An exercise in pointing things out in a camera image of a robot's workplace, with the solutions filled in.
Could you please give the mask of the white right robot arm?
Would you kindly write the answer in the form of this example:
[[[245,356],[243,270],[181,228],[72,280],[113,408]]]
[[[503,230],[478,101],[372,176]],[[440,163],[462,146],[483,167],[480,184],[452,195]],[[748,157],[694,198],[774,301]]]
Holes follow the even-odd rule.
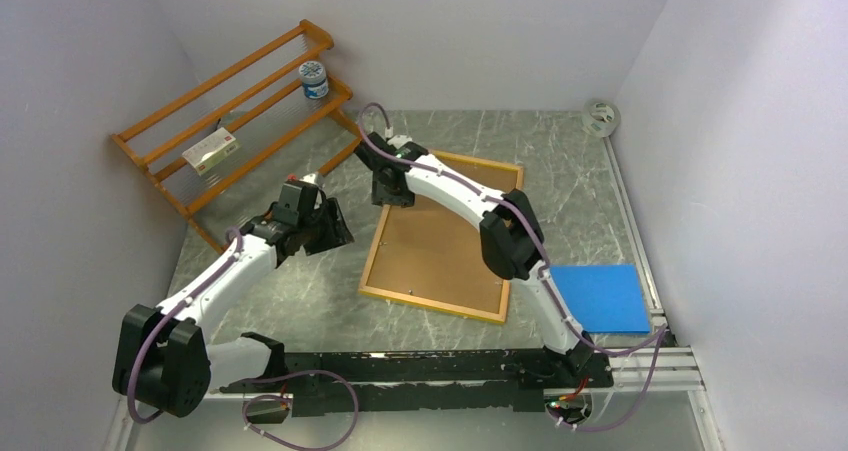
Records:
[[[360,134],[355,154],[372,173],[372,203],[410,207],[423,196],[474,227],[488,269],[529,296],[543,345],[555,353],[549,361],[551,376],[564,386],[577,384],[589,369],[581,351],[599,349],[553,282],[544,235],[528,196],[519,189],[484,186],[407,136]]]

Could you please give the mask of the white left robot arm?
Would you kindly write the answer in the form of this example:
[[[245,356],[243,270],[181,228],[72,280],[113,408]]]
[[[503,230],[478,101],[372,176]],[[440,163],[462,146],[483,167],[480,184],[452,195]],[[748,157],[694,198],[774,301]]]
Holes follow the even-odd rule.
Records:
[[[290,177],[268,210],[227,231],[227,249],[182,290],[155,306],[136,305],[124,316],[113,389],[130,417],[147,424],[167,413],[190,414],[211,389],[238,382],[277,389],[288,372],[283,343],[247,332],[210,345],[239,299],[298,252],[314,255],[352,243],[338,201],[323,177]]]

